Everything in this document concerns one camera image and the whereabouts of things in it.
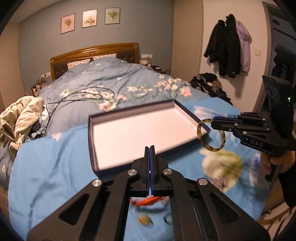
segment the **bed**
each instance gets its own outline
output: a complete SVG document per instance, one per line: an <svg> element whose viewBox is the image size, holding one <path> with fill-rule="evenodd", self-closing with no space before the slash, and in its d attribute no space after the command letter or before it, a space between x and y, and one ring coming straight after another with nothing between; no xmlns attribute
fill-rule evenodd
<svg viewBox="0 0 296 241"><path fill-rule="evenodd" d="M216 115L233 117L240 113L223 100L191 88L181 79L138 64L138 47L137 43L104 45L51 58L53 83L40 92L39 96L44 98L39 120L41 128L32 135L46 132L47 136L33 141L27 139L19 149L10 175L8 202L5 202L9 204L6 213L9 213L11 225L24 240L32 227L96 178L89 160L89 115L168 99L176 99L200 119ZM116 58L94 58L114 53ZM87 59L91 60L68 68L69 63ZM59 103L63 98L69 101ZM166 157L169 167L186 178L221 181L210 167L223 164L227 159L239 172L229 176L223 191L257 219L271 187L259 168L259 153L240 145L239 139L231 133L226 136L223 152L213 154L200 146L188 147ZM212 130L208 138L209 144L219 145L219 132ZM127 140L114 140L110 145L115 147L121 141ZM169 212L169 206L159 205L149 210L154 223L149 228L137 221L139 213L145 211L130 208L125 240L173 238L172 226L163 222L163 214Z"/></svg>

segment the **pink picture frame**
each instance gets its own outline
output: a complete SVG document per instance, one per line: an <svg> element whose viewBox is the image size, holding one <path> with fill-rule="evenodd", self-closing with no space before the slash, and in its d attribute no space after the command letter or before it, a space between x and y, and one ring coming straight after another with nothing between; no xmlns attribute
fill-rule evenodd
<svg viewBox="0 0 296 241"><path fill-rule="evenodd" d="M61 34L75 30L75 14L61 18Z"/></svg>

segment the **silver bolt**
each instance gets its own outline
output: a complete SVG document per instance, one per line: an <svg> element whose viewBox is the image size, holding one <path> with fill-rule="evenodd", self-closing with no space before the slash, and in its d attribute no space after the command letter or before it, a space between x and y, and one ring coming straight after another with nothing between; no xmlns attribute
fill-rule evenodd
<svg viewBox="0 0 296 241"><path fill-rule="evenodd" d="M207 185L207 179L201 178L198 180L198 184L201 186L206 186Z"/></svg>
<svg viewBox="0 0 296 241"><path fill-rule="evenodd" d="M165 175L170 175L172 173L173 173L173 170L171 168L163 169L163 174L165 174Z"/></svg>
<svg viewBox="0 0 296 241"><path fill-rule="evenodd" d="M135 169L130 169L130 170L128 170L128 174L130 175L130 176L135 176L135 175L137 175L137 170L135 170Z"/></svg>
<svg viewBox="0 0 296 241"><path fill-rule="evenodd" d="M93 180L92 185L94 187L98 187L98 186L102 185L102 181L100 179Z"/></svg>

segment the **clothing pile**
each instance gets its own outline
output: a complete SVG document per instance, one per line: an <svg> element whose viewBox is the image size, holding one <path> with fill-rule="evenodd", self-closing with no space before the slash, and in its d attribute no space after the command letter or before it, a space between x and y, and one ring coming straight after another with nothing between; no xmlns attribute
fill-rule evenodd
<svg viewBox="0 0 296 241"><path fill-rule="evenodd" d="M204 57L210 63L219 62L219 75L235 78L240 69L250 69L251 36L245 26L230 14L226 22L219 20L214 27Z"/></svg>
<svg viewBox="0 0 296 241"><path fill-rule="evenodd" d="M10 142L9 151L13 158L32 125L39 120L43 102L43 98L25 96L0 114L0 143L5 147Z"/></svg>
<svg viewBox="0 0 296 241"><path fill-rule="evenodd" d="M190 84L193 88L199 89L202 92L207 93L211 97L219 97L222 100L233 105L230 101L230 98L228 98L227 94L223 91L221 82L214 74L199 74L198 76L193 77L193 79L190 81Z"/></svg>

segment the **human hand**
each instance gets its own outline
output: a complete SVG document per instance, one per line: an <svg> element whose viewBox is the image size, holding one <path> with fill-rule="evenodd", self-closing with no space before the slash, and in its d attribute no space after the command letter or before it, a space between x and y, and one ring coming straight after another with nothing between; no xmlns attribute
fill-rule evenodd
<svg viewBox="0 0 296 241"><path fill-rule="evenodd" d="M280 173L288 171L295 163L295 152L286 151L281 157L272 157L269 154L261 152L261 168L265 174L271 173L271 164L281 165Z"/></svg>

